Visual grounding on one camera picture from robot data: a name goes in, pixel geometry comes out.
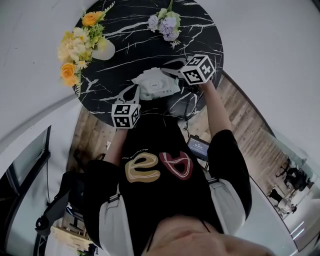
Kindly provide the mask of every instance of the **white vase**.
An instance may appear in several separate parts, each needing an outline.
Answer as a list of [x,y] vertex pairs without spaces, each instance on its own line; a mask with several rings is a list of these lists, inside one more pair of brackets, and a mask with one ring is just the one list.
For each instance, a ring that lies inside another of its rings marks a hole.
[[98,46],[97,50],[92,51],[92,57],[98,60],[107,61],[115,55],[116,47],[109,40],[107,39],[104,39],[104,40],[105,40],[106,46],[102,49],[100,49]]

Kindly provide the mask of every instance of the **wooden floor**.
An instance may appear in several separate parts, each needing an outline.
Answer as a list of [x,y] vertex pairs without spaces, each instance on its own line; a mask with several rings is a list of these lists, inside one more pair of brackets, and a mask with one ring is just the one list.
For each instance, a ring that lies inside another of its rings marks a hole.
[[[232,124],[232,131],[244,156],[249,173],[265,194],[277,186],[288,193],[283,183],[284,177],[276,178],[281,166],[286,166],[287,156],[271,139],[270,131],[259,114],[242,96],[236,87],[223,77],[217,88]],[[210,141],[210,132],[206,107],[189,121],[189,132]],[[186,131],[182,132],[187,140]],[[107,152],[115,129],[98,120],[84,107],[81,110],[72,141],[67,171],[80,171],[73,153],[80,151],[80,158],[86,164],[88,160],[97,159]]]

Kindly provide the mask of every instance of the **small screen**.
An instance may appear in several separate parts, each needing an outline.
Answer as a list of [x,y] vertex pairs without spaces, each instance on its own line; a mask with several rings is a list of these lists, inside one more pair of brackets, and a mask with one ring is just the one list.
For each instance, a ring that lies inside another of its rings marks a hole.
[[199,140],[196,140],[193,137],[190,137],[188,146],[198,158],[203,159],[205,161],[208,159],[209,144],[205,144]]

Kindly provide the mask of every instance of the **black marble table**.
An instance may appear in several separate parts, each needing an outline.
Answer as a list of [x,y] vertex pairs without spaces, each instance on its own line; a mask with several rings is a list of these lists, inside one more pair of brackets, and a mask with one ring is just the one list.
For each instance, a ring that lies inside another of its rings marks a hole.
[[[102,11],[113,0],[98,0],[87,12]],[[112,104],[118,94],[132,85],[144,70],[160,68],[173,59],[208,55],[215,66],[213,83],[217,85],[223,69],[222,41],[215,23],[207,12],[193,0],[174,0],[172,10],[181,15],[181,44],[174,49],[156,31],[148,29],[148,19],[161,8],[167,8],[170,0],[115,0],[114,7],[106,14],[104,35],[115,45],[115,55],[110,60],[93,61],[81,74],[79,100],[98,119],[113,126]],[[140,101],[140,115],[157,113],[185,120],[205,106],[204,97],[199,101],[199,92],[193,93],[183,79],[179,80],[180,92],[151,101]]]

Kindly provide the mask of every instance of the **black t-shirt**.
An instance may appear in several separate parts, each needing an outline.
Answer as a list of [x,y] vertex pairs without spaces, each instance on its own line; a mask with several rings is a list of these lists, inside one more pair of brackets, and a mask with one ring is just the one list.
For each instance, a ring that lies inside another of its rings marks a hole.
[[[231,131],[223,130],[213,137],[208,158],[210,175],[232,184],[247,217],[252,203],[249,174]],[[116,194],[118,184],[135,255],[141,255],[158,223],[174,215],[198,218],[223,232],[202,167],[173,118],[143,116],[128,133],[121,167],[105,161],[89,162],[84,223],[97,245],[100,207]]]

